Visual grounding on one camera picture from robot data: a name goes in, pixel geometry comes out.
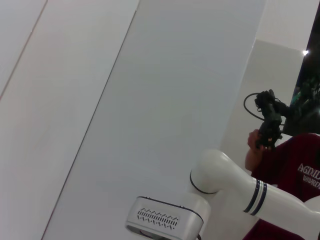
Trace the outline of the person's bare hand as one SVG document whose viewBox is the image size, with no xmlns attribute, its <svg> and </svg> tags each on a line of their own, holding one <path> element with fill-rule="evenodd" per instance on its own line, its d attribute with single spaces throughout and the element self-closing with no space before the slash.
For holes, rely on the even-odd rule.
<svg viewBox="0 0 320 240">
<path fill-rule="evenodd" d="M 257 146 L 257 142 L 260 140 L 260 138 L 261 136 L 260 136 L 259 130 L 255 129 L 249 133 L 249 136 L 247 139 L 247 144 L 250 150 L 255 154 L 261 154 L 265 149 L 263 145 Z"/>
</svg>

